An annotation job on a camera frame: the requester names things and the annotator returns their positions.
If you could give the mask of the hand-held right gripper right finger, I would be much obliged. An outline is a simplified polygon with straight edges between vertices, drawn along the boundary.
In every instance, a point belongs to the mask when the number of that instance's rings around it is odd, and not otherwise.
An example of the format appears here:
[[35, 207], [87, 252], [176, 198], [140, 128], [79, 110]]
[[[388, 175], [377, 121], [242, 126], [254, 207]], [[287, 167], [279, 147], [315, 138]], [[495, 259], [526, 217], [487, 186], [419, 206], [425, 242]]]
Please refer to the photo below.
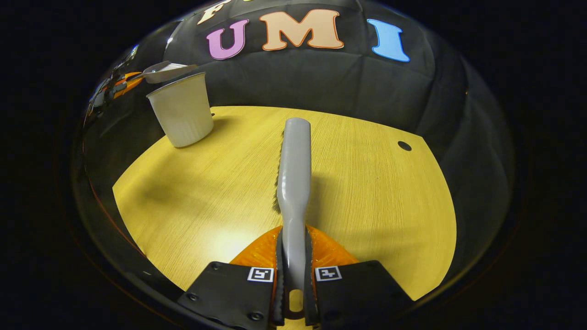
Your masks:
[[413, 300], [377, 260], [359, 261], [306, 227], [305, 323], [321, 330], [382, 330]]

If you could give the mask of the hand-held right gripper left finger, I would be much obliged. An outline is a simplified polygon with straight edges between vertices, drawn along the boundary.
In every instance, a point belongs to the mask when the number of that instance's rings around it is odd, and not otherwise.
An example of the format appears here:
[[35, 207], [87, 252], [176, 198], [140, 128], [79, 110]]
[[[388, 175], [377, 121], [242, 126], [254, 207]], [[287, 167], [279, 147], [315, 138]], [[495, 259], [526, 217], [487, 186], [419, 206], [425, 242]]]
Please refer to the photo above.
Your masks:
[[262, 234], [229, 263], [209, 263], [178, 304], [230, 329], [283, 326], [281, 231], [276, 227]]

